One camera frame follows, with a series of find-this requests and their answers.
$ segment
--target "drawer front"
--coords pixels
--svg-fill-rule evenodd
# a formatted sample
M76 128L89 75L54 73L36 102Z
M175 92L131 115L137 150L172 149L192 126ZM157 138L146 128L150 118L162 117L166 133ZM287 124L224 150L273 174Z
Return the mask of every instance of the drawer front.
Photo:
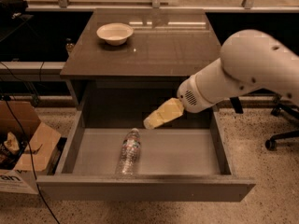
M254 187L252 179L190 177L176 179L41 176L38 183L55 200L240 202Z

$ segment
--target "cardboard box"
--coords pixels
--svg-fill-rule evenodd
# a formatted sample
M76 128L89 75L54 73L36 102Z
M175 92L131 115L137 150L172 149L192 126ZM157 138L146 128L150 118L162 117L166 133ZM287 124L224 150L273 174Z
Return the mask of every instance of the cardboard box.
M45 175L57 150L61 135L40 121L29 102L0 101L0 134L22 133L18 119L26 136L30 138L36 175ZM30 149L27 147L12 170L0 169L0 191L38 194L33 173Z

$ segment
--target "plastic water bottle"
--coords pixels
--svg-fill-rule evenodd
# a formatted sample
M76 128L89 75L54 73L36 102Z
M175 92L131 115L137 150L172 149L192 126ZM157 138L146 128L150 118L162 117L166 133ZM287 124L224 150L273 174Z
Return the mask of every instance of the plastic water bottle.
M135 163L139 156L140 134L139 130L133 128L124 138L121 148L121 158L118 163L117 175L133 175Z
M67 51L67 54L70 55L71 52L73 51L75 47L75 43L72 41L72 39L70 38L67 38L66 39L66 45L65 45L65 48L66 48L66 51Z

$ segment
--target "office chair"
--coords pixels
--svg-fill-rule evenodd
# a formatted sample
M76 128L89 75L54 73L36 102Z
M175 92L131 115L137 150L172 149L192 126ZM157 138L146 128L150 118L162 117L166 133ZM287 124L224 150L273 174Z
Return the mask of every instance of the office chair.
M296 119L299 119L299 112L293 110L287 105L283 105L282 103L279 102L280 97L275 99L276 101L276 106L273 108L271 111L271 115L273 116L278 116L281 110L284 110L291 116L295 117ZM265 142L265 147L270 150L270 151L275 151L277 149L277 142L276 140L278 139L286 139L286 138L294 138L294 137L299 137L299 130L287 132L287 133L280 133L273 135L270 139L268 139Z

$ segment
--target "terrazzo floor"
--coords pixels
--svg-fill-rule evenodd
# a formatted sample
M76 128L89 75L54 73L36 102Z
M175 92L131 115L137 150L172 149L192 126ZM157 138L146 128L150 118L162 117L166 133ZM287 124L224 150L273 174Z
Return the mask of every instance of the terrazzo floor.
M256 186L240 203L88 202L46 200L60 223L298 223L298 139L278 142L267 151L274 133L299 128L284 112L270 115L271 102L243 101L243 115L220 105L227 146L238 176L253 177ZM40 119L67 136L75 108L69 102L36 108ZM0 192L0 224L55 223L35 195Z

